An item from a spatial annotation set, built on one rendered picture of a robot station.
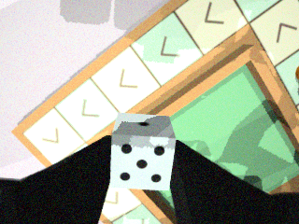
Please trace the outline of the white die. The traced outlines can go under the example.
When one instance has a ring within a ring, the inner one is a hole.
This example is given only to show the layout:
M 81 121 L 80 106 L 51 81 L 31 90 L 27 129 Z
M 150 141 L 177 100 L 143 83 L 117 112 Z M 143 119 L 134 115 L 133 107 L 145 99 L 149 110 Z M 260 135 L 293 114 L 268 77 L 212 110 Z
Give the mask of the white die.
M 111 188 L 169 190 L 176 140 L 169 116 L 118 112 L 111 135 Z

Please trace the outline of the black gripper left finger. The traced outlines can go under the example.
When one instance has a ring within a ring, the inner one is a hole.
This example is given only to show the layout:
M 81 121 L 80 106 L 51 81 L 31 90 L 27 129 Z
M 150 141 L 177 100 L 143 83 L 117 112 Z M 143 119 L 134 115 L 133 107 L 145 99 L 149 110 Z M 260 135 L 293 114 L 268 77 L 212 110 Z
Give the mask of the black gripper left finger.
M 0 224 L 98 224 L 110 164 L 106 135 L 25 178 L 0 177 Z

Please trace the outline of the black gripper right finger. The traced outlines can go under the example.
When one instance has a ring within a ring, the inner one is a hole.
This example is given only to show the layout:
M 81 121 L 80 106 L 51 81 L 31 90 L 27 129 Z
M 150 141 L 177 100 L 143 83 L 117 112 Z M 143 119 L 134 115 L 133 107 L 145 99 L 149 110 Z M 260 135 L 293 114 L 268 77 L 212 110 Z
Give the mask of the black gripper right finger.
M 170 190 L 178 224 L 299 224 L 299 193 L 269 195 L 179 140 Z

